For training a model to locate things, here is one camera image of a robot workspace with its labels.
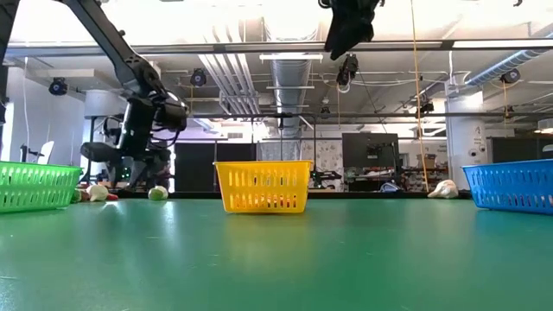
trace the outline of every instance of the yellow cable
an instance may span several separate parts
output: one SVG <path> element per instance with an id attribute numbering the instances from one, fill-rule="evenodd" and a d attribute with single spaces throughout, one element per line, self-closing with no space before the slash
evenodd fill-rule
<path id="1" fill-rule="evenodd" d="M 519 82 L 520 82 L 520 80 L 517 81 L 517 82 L 515 82 L 515 83 L 513 83 L 513 84 L 510 85 L 510 86 L 505 87 L 505 86 L 496 86 L 492 81 L 490 81 L 490 85 L 493 86 L 493 87 L 495 87 L 495 88 L 497 88 L 497 89 L 500 89 L 500 90 L 503 90 L 504 88 L 506 88 L 506 89 L 508 90 L 508 89 L 514 87 L 515 85 L 517 85 Z"/>
<path id="2" fill-rule="evenodd" d="M 418 78 L 418 56 L 416 54 L 416 27 L 415 27 L 415 4 L 413 4 L 413 0 L 411 1 L 411 21 L 413 24 L 413 58 L 415 60 L 415 82 L 416 82 L 416 113 L 417 113 L 417 128 L 418 128 L 418 141 L 421 145 L 421 161 L 423 162 L 423 174 L 424 174 L 424 186 L 426 188 L 426 192 L 429 192 L 429 178 L 426 173 L 426 162 L 424 161 L 425 154 L 424 154 L 424 145 L 423 145 L 423 127 L 421 126 L 421 86 L 419 85 L 419 78 Z"/>

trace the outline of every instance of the blue basket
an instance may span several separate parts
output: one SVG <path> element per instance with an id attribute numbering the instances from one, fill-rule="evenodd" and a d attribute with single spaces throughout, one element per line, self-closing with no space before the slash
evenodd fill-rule
<path id="1" fill-rule="evenodd" d="M 464 167 L 477 207 L 553 214 L 553 159 Z"/>

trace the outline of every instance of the green table surface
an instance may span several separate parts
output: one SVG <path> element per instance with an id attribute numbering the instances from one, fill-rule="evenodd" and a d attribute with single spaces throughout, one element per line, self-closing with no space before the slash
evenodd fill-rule
<path id="1" fill-rule="evenodd" d="M 551 310 L 553 217 L 471 200 L 121 200 L 0 215 L 0 310 Z"/>

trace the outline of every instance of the yellow basket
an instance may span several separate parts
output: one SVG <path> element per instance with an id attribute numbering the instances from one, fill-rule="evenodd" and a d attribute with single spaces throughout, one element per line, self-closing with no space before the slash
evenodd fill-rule
<path id="1" fill-rule="evenodd" d="M 228 213 L 303 213 L 311 161 L 216 162 Z"/>

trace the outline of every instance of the green basket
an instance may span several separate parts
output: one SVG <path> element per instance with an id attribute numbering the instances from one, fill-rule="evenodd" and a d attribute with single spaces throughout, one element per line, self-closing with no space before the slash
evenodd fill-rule
<path id="1" fill-rule="evenodd" d="M 68 206 L 80 172 L 76 167 L 0 162 L 0 213 Z"/>

